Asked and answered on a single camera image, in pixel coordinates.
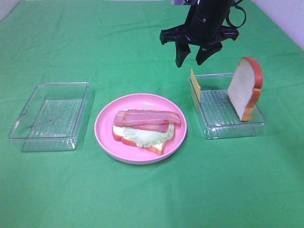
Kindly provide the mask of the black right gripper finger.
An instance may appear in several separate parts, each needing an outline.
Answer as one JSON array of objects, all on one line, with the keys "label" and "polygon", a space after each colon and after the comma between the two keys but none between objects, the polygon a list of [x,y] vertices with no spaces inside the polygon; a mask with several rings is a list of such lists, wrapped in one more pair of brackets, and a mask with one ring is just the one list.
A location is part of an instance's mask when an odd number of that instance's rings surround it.
[{"label": "black right gripper finger", "polygon": [[201,46],[196,55],[196,62],[200,66],[202,65],[210,56],[219,52],[222,49],[221,42],[211,45],[209,47]]},{"label": "black right gripper finger", "polygon": [[175,42],[175,47],[176,47],[175,63],[177,67],[181,67],[187,55],[191,53],[191,50],[188,44],[180,43],[177,41]]}]

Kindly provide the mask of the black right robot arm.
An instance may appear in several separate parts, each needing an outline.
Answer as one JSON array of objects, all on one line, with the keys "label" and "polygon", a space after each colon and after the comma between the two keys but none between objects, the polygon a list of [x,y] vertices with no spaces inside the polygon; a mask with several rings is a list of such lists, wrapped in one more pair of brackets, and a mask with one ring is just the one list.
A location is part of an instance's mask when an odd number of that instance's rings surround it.
[{"label": "black right robot arm", "polygon": [[177,67],[182,66],[191,52],[190,45],[199,46],[196,62],[201,65],[222,49],[222,41],[236,40],[239,36],[237,26],[229,21],[230,8],[237,5],[234,0],[190,0],[188,3],[191,7],[185,22],[160,32],[163,45],[175,43]]}]

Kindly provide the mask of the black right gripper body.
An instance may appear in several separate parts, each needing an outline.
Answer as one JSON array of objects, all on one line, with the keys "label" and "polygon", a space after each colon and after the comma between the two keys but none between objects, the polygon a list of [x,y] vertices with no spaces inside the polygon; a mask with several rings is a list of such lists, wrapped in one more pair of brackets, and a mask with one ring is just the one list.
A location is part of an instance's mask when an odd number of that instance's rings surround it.
[{"label": "black right gripper body", "polygon": [[197,4],[191,5],[183,24],[161,31],[161,43],[164,45],[177,41],[209,47],[226,39],[236,40],[238,30],[222,25],[232,4],[232,0],[199,0]]}]

